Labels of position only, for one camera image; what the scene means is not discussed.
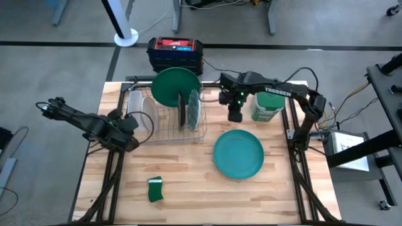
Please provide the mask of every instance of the wire dish rack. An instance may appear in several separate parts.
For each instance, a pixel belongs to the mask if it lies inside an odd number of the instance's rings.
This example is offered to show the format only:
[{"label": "wire dish rack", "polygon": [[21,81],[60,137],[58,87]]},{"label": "wire dish rack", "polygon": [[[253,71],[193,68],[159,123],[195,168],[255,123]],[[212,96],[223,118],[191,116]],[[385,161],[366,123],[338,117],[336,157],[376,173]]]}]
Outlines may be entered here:
[{"label": "wire dish rack", "polygon": [[[204,102],[201,102],[200,119],[195,130],[191,131],[188,127],[188,106],[186,106],[186,121],[182,130],[179,131],[177,107],[167,107],[158,103],[152,96],[151,87],[134,88],[141,91],[144,98],[151,97],[155,101],[159,111],[159,129],[144,144],[197,143],[204,139],[207,133],[207,111]],[[134,130],[134,133],[136,139],[140,142],[150,135],[149,131],[138,131],[137,129]]]}]

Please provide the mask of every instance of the concrete floor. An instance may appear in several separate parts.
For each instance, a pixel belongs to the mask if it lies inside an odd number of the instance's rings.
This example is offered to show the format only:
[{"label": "concrete floor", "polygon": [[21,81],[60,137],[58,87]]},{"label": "concrete floor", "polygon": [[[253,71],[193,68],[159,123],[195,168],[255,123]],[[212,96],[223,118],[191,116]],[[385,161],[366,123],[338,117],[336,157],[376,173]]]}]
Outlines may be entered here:
[{"label": "concrete floor", "polygon": [[[124,7],[128,1],[121,1]],[[393,0],[335,1],[281,0],[277,6],[278,32],[268,35],[264,3],[226,6],[215,10],[183,9],[181,32],[176,36],[204,43],[248,43],[271,45],[401,46],[401,15],[387,18]],[[138,31],[153,24],[171,8],[167,0],[136,0],[130,24]],[[44,1],[0,2],[0,41],[111,42],[114,30],[100,1],[70,0],[62,23],[54,28],[52,11]],[[139,42],[154,36],[174,36],[171,11]],[[114,48],[0,46],[0,126],[12,131],[28,126],[30,133],[16,157],[18,165],[8,188],[16,191],[15,209],[0,217],[1,225],[48,225],[66,222],[75,195],[87,142],[81,132],[40,115],[34,103],[63,96],[84,112],[97,110]],[[113,81],[127,75],[154,75],[143,48],[123,48]],[[220,68],[262,73],[284,79],[296,68],[312,67],[320,80],[319,91],[334,105],[364,79],[366,67],[387,62],[391,51],[308,50],[218,50],[205,49],[204,57]],[[205,66],[203,80],[214,80],[218,72]],[[295,80],[314,80],[307,72]],[[339,118],[366,105],[375,93],[371,87],[351,98]],[[391,127],[379,103],[342,125],[350,132],[367,131],[371,137]],[[392,167],[385,169],[398,203],[402,183]],[[343,220],[352,223],[400,225],[401,207],[380,211],[384,199],[378,181],[334,184]],[[13,204],[5,193],[0,213]]]}]

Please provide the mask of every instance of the green plate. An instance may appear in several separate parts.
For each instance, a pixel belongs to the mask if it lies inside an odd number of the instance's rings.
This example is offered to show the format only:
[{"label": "green plate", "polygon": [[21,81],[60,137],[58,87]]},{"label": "green plate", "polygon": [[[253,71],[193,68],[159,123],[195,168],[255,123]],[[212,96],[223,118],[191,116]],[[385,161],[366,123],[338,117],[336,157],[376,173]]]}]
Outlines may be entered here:
[{"label": "green plate", "polygon": [[188,104],[191,90],[200,92],[200,81],[197,76],[185,68],[168,68],[161,71],[152,82],[152,96],[160,104],[177,107],[178,92],[181,91]]},{"label": "green plate", "polygon": [[224,175],[242,180],[254,176],[261,169],[264,149],[250,132],[235,129],[225,132],[216,141],[214,161]]}]

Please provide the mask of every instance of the sponge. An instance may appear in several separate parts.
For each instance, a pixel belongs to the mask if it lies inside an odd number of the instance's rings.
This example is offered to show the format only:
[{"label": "sponge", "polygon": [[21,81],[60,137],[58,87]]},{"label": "sponge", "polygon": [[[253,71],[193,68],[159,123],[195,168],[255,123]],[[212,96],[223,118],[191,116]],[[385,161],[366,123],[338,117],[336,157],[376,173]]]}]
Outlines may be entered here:
[{"label": "sponge", "polygon": [[157,176],[148,179],[148,187],[148,198],[150,202],[156,202],[163,199],[162,177]]}]

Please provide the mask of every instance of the wooden tabletop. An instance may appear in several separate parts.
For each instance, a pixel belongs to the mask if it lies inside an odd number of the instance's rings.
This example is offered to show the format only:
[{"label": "wooden tabletop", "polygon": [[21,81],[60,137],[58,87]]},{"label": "wooden tabletop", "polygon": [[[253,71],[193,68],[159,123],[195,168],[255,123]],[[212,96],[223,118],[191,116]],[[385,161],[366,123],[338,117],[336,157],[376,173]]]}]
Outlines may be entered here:
[{"label": "wooden tabletop", "polygon": [[[105,84],[98,114],[107,114],[117,107],[120,86],[120,82]],[[205,89],[205,99],[216,99],[218,93],[218,89]],[[114,223],[300,223],[281,114],[268,123],[254,122],[250,115],[251,99],[250,95],[242,108],[240,124],[227,120],[227,106],[206,103],[207,133],[199,143],[144,144],[126,153]],[[125,107],[127,101],[128,97],[124,99]],[[297,103],[296,110],[301,122],[304,113]],[[251,132],[264,147],[263,167],[252,178],[229,179],[214,164],[214,143],[231,129]],[[310,145],[323,151],[318,141],[311,141]],[[311,150],[306,151],[306,156],[315,193],[331,214],[340,218],[325,156]],[[99,194],[106,159],[107,151],[87,158],[73,220],[82,216]],[[147,179],[155,176],[163,179],[165,199],[150,203]],[[311,219],[305,193],[303,199]],[[104,218],[109,213],[109,202],[110,199],[106,201]]]}]

